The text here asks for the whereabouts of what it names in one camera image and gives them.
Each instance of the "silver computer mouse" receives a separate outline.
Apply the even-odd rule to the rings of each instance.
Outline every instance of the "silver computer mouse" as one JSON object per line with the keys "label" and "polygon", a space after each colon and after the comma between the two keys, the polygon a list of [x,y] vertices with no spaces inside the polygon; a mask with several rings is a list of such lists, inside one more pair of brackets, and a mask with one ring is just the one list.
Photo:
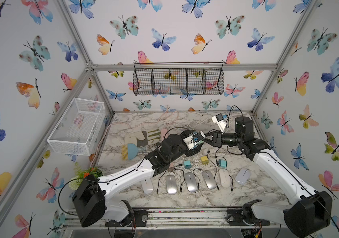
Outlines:
{"label": "silver computer mouse", "polygon": [[216,180],[214,179],[212,172],[210,172],[209,170],[204,170],[202,172],[202,175],[209,189],[214,189],[217,187],[217,183]]}
{"label": "silver computer mouse", "polygon": [[166,177],[167,182],[167,192],[169,195],[174,195],[177,193],[176,178],[174,175],[170,174]]}
{"label": "silver computer mouse", "polygon": [[188,191],[191,193],[194,193],[197,191],[197,183],[196,183],[196,177],[193,173],[188,172],[184,175],[186,186],[188,188]]}

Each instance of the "white computer mouse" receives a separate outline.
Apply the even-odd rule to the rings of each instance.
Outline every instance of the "white computer mouse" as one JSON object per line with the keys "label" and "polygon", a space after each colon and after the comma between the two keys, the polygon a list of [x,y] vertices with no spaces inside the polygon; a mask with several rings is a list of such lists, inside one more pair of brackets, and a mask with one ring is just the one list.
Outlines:
{"label": "white computer mouse", "polygon": [[221,186],[224,188],[229,188],[230,187],[229,172],[226,169],[220,169],[218,173],[220,175],[219,178]]}
{"label": "white computer mouse", "polygon": [[142,183],[142,188],[145,194],[150,194],[153,192],[153,185],[151,178],[147,178],[141,181]]}
{"label": "white computer mouse", "polygon": [[246,182],[246,180],[248,180],[250,175],[251,172],[248,169],[242,168],[236,176],[236,182],[243,185]]}

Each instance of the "marble tabletop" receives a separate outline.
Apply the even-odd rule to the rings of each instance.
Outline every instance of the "marble tabletop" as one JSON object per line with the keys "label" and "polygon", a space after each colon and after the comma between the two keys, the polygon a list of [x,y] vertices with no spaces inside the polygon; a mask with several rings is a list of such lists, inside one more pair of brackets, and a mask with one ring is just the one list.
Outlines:
{"label": "marble tabletop", "polygon": [[[206,118],[211,118],[212,116],[217,115],[219,112],[213,111],[198,113],[201,113],[203,115],[203,118],[201,120],[203,121]],[[143,122],[156,122],[161,115],[161,112],[121,112],[115,113],[111,123],[125,122],[134,127]],[[159,129],[169,129],[177,126],[188,128],[189,125],[186,119],[186,115],[187,112],[179,112],[179,118],[170,125],[169,123],[171,123],[176,118],[177,112],[173,113],[169,118],[161,120],[157,124],[145,124],[134,129],[130,129],[128,126],[123,124],[110,126],[105,146],[100,155],[98,166],[104,172],[104,174],[112,174],[117,172],[118,170],[133,165],[137,161],[140,161],[144,158],[146,153],[154,150],[155,146],[149,146],[147,152],[139,152],[138,155],[132,160],[122,160],[121,145],[124,144],[124,136],[134,131],[144,131],[146,129],[157,127]],[[234,118],[238,116],[241,116],[240,112],[232,112],[230,116],[231,126],[225,132],[234,132]],[[244,116],[250,117],[248,113],[244,113]],[[201,116],[196,113],[190,113],[188,117],[190,126],[194,126]],[[196,126],[196,130],[198,131],[208,132],[211,129],[218,129],[218,126],[216,124],[213,124],[211,119],[200,124],[199,126]],[[173,129],[171,130],[171,133],[180,134],[183,130],[184,129]],[[255,136],[259,138],[258,132],[255,128],[254,131]],[[203,170],[210,170],[214,174],[215,158],[213,158],[213,156],[217,149],[218,148],[212,147],[209,144],[204,143],[200,153],[191,157],[186,157],[185,155],[183,155],[175,161],[175,164],[182,163],[185,160],[190,160],[192,164],[191,169],[184,169],[184,166],[180,166],[180,168],[183,169],[185,173],[192,172],[192,170],[195,168],[200,168]],[[200,157],[206,155],[208,150],[210,150],[209,159],[213,163],[209,162],[206,165],[201,164]],[[237,154],[239,153],[236,147],[230,147],[229,151]],[[233,191],[231,192],[230,188],[223,188],[220,185],[218,179],[219,173],[217,172],[216,181],[219,186],[219,190],[217,190],[217,188],[210,190],[207,188],[205,181],[202,178],[201,171],[195,170],[195,174],[201,179],[200,189],[197,190],[195,193],[191,193],[186,188],[186,183],[184,182],[182,185],[182,192],[180,192],[180,184],[184,179],[182,171],[167,171],[163,178],[160,180],[159,193],[156,193],[156,189],[161,174],[152,178],[154,191],[151,194],[145,194],[143,192],[141,183],[137,182],[129,188],[121,191],[115,197],[120,200],[127,200],[132,207],[242,206],[244,203],[252,201],[254,199],[261,199],[264,202],[276,202],[277,204],[281,205],[288,204],[285,194],[278,187],[278,185],[268,176],[265,171],[263,171],[254,162],[251,162],[243,155],[232,155],[228,153],[226,151],[226,146],[223,146],[218,150],[217,156],[222,156],[226,158],[227,170],[229,171],[229,174],[233,179],[238,174],[240,169],[249,169],[251,171],[251,176],[247,180],[247,182],[244,185],[240,185],[234,181]],[[165,177],[169,174],[173,174],[176,177],[177,193],[175,195],[169,195],[167,193]]]}

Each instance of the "white wire basket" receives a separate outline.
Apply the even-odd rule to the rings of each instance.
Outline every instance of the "white wire basket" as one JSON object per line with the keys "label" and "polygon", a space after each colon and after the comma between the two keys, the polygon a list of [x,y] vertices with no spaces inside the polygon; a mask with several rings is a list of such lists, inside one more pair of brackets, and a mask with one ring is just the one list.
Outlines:
{"label": "white wire basket", "polygon": [[47,141],[57,153],[90,155],[105,115],[103,102],[73,98]]}

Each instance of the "black wire basket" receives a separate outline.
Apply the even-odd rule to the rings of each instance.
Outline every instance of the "black wire basket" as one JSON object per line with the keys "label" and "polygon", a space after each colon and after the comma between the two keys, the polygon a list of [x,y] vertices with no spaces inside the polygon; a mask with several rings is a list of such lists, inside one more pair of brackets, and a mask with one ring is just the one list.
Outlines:
{"label": "black wire basket", "polygon": [[[221,95],[224,92],[224,63],[195,64],[190,63],[154,63],[162,64],[160,68],[137,67],[134,64],[134,94],[135,95]],[[166,67],[165,64],[176,64],[176,67]]]}

